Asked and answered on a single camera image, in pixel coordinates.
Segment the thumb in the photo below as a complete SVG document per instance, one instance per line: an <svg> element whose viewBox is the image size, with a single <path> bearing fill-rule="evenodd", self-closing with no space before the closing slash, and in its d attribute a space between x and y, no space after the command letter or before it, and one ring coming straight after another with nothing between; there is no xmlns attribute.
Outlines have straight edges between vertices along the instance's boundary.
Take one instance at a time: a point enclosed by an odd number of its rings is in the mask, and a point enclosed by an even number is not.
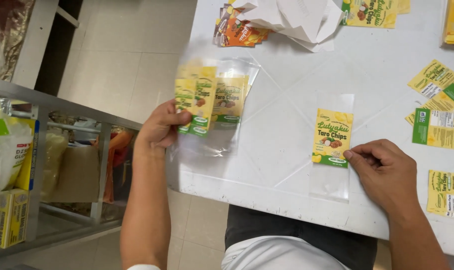
<svg viewBox="0 0 454 270"><path fill-rule="evenodd" d="M164 114L160 118L160 124L163 126L186 125L190 121L192 121L192 114L187 111Z"/></svg>
<svg viewBox="0 0 454 270"><path fill-rule="evenodd" d="M360 156L356 152L352 150L346 150L344 152L344 157L352 164L357 174L360 176L360 179L368 177L374 170L372 167L367 163L363 156Z"/></svg>

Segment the white table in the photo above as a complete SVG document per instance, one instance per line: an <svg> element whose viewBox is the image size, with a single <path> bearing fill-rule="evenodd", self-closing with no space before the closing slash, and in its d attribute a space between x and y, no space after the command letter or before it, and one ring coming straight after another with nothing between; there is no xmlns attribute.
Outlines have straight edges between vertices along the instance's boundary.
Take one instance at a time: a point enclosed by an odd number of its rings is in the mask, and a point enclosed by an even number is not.
<svg viewBox="0 0 454 270"><path fill-rule="evenodd" d="M213 200L367 236L388 239L386 216L352 170L349 202L309 197L317 91L355 94L351 145L387 138L417 161L419 201L427 204L428 170L454 172L454 150L411 143L404 117L427 101L407 82L432 59L454 70L454 51L439 48L441 3L411 0L396 29L340 27L335 51L309 53L281 34L255 48L220 48L219 56L252 57L261 66L249 93L236 157L204 165L174 161L169 186ZM191 40L211 39L226 0L198 0ZM445 253L454 255L454 219L426 213Z"/></svg>

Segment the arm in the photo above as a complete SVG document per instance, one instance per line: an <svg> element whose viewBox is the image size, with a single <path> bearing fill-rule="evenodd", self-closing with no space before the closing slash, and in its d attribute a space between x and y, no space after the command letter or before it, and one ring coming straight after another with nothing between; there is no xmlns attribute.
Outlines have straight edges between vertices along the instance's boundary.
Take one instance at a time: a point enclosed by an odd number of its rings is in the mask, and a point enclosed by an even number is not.
<svg viewBox="0 0 454 270"><path fill-rule="evenodd" d="M344 156L368 196L387 213L392 269L449 270L418 202L416 162L385 139L358 145Z"/></svg>
<svg viewBox="0 0 454 270"><path fill-rule="evenodd" d="M165 180L165 147L176 140L173 125L190 121L175 114L171 100L154 110L135 141L132 186L120 233L123 269L136 264L167 268L170 212Z"/></svg>

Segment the person's left hand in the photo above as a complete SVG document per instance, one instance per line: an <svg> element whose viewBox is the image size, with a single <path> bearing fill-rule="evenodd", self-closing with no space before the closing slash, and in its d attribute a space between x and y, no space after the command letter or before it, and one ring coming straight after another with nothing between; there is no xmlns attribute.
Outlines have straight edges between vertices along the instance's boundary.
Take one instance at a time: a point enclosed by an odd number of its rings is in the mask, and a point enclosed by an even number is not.
<svg viewBox="0 0 454 270"><path fill-rule="evenodd" d="M183 111L176 113L175 99L160 104L152 112L140 129L136 144L143 147L167 148L177 139L177 125L186 125L192 120L192 114Z"/></svg>

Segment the person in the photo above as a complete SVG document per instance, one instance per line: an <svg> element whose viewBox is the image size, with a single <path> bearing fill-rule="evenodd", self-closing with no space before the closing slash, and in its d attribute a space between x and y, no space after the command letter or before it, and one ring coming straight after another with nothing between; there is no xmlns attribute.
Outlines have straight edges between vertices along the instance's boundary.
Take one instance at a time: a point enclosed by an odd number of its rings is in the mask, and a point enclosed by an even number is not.
<svg viewBox="0 0 454 270"><path fill-rule="evenodd" d="M133 179L123 219L123 269L167 269L170 213L165 148L191 119L175 101L157 107L134 146ZM394 270L450 269L417 198L416 162L381 139L344 152L366 193L386 213ZM230 205L223 270L372 269L377 239Z"/></svg>

